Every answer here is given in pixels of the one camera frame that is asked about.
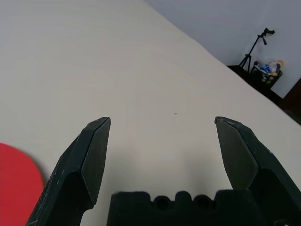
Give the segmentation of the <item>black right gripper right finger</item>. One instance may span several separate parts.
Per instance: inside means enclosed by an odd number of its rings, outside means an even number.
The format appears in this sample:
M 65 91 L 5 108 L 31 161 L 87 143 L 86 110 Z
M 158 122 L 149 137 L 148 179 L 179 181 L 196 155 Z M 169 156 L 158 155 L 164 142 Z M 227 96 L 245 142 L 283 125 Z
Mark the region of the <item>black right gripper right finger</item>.
M 301 224 L 301 192 L 276 156 L 242 123 L 215 118 L 222 160 L 231 186 L 248 190 L 271 226 Z

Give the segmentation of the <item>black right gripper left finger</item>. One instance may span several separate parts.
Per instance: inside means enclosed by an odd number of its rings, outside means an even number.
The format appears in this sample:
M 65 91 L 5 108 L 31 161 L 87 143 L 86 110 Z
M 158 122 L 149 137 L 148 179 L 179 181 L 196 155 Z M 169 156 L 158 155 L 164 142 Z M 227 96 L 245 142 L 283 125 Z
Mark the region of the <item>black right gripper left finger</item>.
M 59 158 L 28 226 L 78 226 L 99 195 L 111 120 L 90 122 Z

